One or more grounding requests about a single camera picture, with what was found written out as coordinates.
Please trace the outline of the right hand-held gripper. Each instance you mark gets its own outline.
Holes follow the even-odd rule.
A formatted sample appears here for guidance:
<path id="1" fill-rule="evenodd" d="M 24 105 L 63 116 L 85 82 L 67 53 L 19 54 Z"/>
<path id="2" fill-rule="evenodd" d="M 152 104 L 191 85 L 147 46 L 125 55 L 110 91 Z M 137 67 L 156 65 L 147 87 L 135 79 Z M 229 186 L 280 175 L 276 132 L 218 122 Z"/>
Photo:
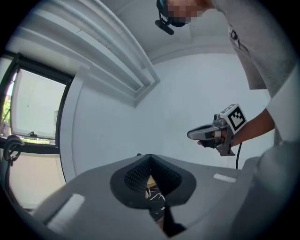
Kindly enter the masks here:
<path id="1" fill-rule="evenodd" d="M 235 156 L 232 148 L 234 136 L 247 123 L 239 104 L 231 104 L 223 111 L 214 115 L 213 124 L 206 124 L 194 128 L 187 133 L 192 140 L 211 140 L 222 136 L 222 129 L 227 130 L 224 142 L 216 146 L 220 156 Z"/>

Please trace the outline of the person's right forearm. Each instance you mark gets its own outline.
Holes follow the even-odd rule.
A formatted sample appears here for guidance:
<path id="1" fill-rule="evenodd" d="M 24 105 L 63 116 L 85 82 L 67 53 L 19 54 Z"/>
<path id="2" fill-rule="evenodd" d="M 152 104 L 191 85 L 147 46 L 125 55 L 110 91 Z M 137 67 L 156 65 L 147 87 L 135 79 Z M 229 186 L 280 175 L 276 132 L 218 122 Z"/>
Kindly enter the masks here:
<path id="1" fill-rule="evenodd" d="M 259 115 L 247 122 L 243 128 L 234 136 L 232 146 L 262 136 L 275 128 L 275 123 L 265 108 Z"/>

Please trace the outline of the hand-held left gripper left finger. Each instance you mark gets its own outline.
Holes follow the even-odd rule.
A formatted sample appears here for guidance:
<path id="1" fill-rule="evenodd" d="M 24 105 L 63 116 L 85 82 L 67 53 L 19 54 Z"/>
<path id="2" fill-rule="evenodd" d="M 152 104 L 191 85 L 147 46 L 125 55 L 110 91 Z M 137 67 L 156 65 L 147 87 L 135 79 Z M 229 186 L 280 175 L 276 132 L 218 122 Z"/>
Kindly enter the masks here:
<path id="1" fill-rule="evenodd" d="M 81 173 L 47 197 L 33 217 L 63 240 L 166 240 L 148 209 L 121 203 L 111 190 L 119 169 L 145 156 L 131 157 Z"/>

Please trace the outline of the dark framed window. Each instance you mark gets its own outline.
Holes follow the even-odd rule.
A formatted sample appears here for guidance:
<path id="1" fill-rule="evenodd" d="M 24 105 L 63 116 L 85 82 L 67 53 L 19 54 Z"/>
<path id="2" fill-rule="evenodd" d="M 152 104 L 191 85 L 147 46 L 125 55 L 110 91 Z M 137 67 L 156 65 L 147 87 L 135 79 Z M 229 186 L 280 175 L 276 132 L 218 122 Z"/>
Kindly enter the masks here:
<path id="1" fill-rule="evenodd" d="M 0 111 L 3 110 L 1 104 L 4 103 L 4 91 L 8 89 L 8 78 L 12 76 L 14 70 L 18 70 L 19 68 L 28 70 L 34 74 L 41 75 L 42 77 L 47 77 L 55 82 L 62 83 L 63 85 L 66 86 L 58 109 L 55 145 L 25 143 L 24 146 L 20 147 L 20 150 L 25 153 L 59 155 L 60 154 L 60 126 L 61 126 L 62 112 L 66 101 L 67 93 L 74 79 L 74 76 L 59 71 L 53 67 L 40 63 L 36 60 L 32 60 L 28 57 L 25 57 L 21 53 L 13 53 L 5 50 L 4 53 L 0 55 L 0 57 L 12 61 L 4 74 L 4 81 L 0 83 Z"/>

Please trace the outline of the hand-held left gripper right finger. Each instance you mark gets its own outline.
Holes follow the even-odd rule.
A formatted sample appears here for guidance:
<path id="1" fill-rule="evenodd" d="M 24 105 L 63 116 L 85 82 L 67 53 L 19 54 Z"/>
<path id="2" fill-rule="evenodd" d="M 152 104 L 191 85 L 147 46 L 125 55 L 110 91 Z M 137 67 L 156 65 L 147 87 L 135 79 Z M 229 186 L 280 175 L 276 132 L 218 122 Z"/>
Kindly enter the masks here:
<path id="1" fill-rule="evenodd" d="M 151 155 L 152 176 L 165 194 L 165 220 L 175 226 L 169 238 L 153 225 L 150 240 L 230 240 L 230 231 L 243 196 L 243 171 L 193 164 Z"/>

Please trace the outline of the person's grey shirt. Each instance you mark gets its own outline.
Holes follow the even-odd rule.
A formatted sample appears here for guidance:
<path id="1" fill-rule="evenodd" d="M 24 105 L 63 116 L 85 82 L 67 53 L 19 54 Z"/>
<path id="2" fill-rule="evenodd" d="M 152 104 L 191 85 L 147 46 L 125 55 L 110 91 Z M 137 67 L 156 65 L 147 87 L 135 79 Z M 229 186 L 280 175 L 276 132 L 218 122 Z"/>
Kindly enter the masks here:
<path id="1" fill-rule="evenodd" d="M 228 36 L 250 90 L 274 97 L 292 72 L 298 54 L 273 14 L 259 0 L 212 0 L 228 23 Z"/>

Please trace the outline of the black marble round table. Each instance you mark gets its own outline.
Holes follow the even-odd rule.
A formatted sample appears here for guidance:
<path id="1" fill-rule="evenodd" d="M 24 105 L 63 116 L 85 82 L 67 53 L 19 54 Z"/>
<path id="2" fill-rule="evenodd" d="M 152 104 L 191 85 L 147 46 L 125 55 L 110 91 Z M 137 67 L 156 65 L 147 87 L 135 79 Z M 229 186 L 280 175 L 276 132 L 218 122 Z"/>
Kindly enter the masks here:
<path id="1" fill-rule="evenodd" d="M 165 197 L 157 186 L 146 188 L 146 199 L 150 202 L 150 215 L 158 221 L 165 214 Z"/>

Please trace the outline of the person's right hand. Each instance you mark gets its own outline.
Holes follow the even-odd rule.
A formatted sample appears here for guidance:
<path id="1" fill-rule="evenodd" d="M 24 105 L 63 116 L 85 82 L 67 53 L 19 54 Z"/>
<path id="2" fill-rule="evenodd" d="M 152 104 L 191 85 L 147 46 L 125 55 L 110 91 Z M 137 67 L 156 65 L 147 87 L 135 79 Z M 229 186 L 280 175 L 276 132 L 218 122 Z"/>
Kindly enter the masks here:
<path id="1" fill-rule="evenodd" d="M 207 134 L 210 137 L 209 140 L 199 140 L 198 145 L 201 145 L 205 148 L 216 148 L 217 145 L 225 141 L 227 130 L 222 129 L 221 131 L 213 131 Z"/>

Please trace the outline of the white roller blind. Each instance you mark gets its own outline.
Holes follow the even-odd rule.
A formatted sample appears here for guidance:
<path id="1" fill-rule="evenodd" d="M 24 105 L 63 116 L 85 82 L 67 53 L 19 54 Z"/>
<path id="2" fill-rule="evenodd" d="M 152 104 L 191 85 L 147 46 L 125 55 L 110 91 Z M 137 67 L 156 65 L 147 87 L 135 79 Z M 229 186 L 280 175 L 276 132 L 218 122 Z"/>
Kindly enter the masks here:
<path id="1" fill-rule="evenodd" d="M 15 135 L 55 139 L 58 110 L 66 86 L 20 69 L 12 91 L 10 121 Z"/>

